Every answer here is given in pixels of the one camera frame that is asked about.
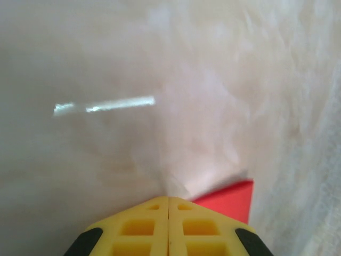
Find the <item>red paper sheet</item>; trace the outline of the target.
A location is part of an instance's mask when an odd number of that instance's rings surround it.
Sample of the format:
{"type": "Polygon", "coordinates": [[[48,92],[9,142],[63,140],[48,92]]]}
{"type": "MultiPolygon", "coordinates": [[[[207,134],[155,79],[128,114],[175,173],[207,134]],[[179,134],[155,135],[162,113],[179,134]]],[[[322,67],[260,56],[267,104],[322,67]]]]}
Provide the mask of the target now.
{"type": "Polygon", "coordinates": [[[243,180],[208,192],[192,202],[248,224],[253,187],[253,180],[243,180]]]}

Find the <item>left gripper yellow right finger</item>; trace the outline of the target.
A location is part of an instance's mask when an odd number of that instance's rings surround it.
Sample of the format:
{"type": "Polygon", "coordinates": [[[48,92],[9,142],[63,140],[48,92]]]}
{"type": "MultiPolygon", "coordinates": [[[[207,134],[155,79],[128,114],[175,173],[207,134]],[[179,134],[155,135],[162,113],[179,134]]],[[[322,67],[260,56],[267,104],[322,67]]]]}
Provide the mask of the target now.
{"type": "Polygon", "coordinates": [[[178,197],[169,198],[168,256],[270,256],[247,224],[178,197]]]}

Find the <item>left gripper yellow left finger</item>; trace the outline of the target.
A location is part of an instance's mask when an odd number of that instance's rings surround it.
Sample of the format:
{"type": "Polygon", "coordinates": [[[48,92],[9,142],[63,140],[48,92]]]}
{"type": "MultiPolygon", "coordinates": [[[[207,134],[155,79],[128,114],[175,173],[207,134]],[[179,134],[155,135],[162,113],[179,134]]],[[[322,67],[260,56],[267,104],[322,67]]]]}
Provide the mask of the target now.
{"type": "Polygon", "coordinates": [[[168,197],[156,197],[88,226],[63,256],[167,256],[168,197]]]}

